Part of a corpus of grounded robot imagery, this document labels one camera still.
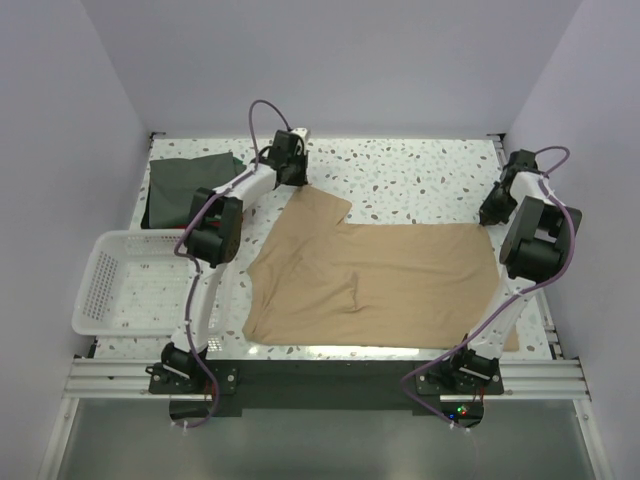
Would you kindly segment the beige t-shirt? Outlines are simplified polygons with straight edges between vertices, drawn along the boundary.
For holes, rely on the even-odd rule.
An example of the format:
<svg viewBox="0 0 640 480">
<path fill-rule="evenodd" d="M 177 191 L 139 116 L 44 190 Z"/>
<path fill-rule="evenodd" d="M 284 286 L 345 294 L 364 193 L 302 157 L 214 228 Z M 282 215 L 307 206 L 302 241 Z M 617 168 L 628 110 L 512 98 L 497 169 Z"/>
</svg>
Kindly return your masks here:
<svg viewBox="0 0 640 480">
<path fill-rule="evenodd" d="M 348 201 L 295 192 L 249 266 L 243 333 L 264 345 L 448 349 L 499 285 L 476 224 L 350 224 Z"/>
</svg>

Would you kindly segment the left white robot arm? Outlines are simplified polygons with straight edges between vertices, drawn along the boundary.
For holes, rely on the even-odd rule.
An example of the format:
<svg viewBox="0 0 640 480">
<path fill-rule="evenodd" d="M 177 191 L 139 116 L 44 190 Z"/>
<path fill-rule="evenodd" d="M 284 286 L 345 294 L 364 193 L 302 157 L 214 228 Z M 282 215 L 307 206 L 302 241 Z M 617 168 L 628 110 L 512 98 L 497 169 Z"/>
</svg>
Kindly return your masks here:
<svg viewBox="0 0 640 480">
<path fill-rule="evenodd" d="M 245 210 L 282 185 L 308 183 L 309 137 L 310 130 L 303 127 L 278 130 L 243 173 L 220 187 L 200 188 L 194 194 L 189 222 L 174 247 L 176 256 L 193 264 L 185 316 L 160 361 L 146 369 L 151 376 L 150 393 L 219 393 L 205 360 L 220 280 L 240 248 Z"/>
</svg>

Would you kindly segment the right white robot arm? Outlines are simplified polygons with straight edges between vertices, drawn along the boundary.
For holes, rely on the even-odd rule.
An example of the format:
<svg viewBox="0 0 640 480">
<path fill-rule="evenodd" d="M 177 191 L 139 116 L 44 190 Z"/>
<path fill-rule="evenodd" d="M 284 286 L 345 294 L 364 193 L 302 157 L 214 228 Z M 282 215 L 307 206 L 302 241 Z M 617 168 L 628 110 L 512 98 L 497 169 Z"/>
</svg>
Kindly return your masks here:
<svg viewBox="0 0 640 480">
<path fill-rule="evenodd" d="M 509 156 L 500 179 L 479 208 L 482 226 L 504 224 L 498 287 L 485 314 L 447 358 L 417 375 L 425 394 L 503 392 L 499 360 L 518 318 L 538 290 L 568 269 L 583 212 L 561 202 L 540 169 L 538 154 L 520 149 Z"/>
</svg>

